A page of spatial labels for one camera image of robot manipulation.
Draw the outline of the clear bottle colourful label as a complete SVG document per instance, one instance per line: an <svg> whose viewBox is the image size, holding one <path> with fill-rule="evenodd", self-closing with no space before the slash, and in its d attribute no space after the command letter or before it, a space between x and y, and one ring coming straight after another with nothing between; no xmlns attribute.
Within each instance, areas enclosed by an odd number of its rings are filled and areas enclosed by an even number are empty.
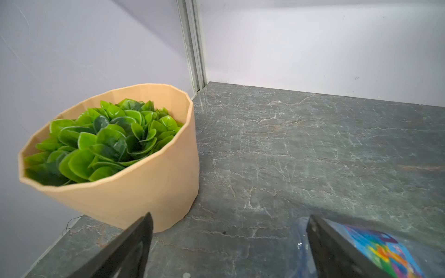
<svg viewBox="0 0 445 278"><path fill-rule="evenodd" d="M319 278L306 232L308 220L309 217L299 218L290 230L287 278ZM386 232L324 220L390 278L442 278L445 275L443 251Z"/></svg>

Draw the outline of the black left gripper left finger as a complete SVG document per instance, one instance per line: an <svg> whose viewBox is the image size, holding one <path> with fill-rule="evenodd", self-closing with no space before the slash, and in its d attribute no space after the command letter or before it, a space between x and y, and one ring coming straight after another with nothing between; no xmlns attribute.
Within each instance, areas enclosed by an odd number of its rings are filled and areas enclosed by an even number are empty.
<svg viewBox="0 0 445 278"><path fill-rule="evenodd" d="M143 278L153 239L154 222L147 213L101 252L70 275L71 278Z"/></svg>

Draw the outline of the green artificial plant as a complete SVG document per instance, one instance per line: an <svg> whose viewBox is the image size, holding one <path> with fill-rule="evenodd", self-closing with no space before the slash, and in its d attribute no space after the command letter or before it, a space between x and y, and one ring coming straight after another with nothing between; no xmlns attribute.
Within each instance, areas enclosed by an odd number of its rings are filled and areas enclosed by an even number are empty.
<svg viewBox="0 0 445 278"><path fill-rule="evenodd" d="M101 101L76 119L55 119L49 137L26 156L25 174L44 186L111 177L160 151L183 127L153 101Z"/></svg>

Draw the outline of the beige plant pot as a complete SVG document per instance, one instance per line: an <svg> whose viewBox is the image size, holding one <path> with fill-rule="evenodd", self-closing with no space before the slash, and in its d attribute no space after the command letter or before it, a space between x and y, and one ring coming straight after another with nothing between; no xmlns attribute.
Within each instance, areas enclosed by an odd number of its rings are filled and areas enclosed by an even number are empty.
<svg viewBox="0 0 445 278"><path fill-rule="evenodd" d="M151 213L154 232L162 232L185 217L199 190L194 105L189 95L171 85L133 85L88 98L60 113L59 118L74 119L101 101L118 102L126 98L152 100L157 107L166 108L182 123L178 134L157 153L113 176L89 183L54 186L31 179L25 171L26 156L36 154L37 144L49 138L50 126L45 125L29 138L18 154L19 179L82 214L121 229Z"/></svg>

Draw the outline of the aluminium frame corner post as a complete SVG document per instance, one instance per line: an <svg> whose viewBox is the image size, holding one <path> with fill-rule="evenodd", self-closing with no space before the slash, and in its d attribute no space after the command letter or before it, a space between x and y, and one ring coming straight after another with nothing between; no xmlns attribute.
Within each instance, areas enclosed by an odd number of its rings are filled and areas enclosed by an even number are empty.
<svg viewBox="0 0 445 278"><path fill-rule="evenodd" d="M198 1L177 0L176 2L191 76L192 98L194 98L208 83Z"/></svg>

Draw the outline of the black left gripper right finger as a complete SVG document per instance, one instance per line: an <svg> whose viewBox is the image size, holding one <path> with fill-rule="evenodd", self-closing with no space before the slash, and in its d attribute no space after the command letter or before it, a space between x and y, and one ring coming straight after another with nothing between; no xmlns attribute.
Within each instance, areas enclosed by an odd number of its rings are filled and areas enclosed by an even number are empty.
<svg viewBox="0 0 445 278"><path fill-rule="evenodd" d="M311 215L306 232L320 278L390 277L321 217Z"/></svg>

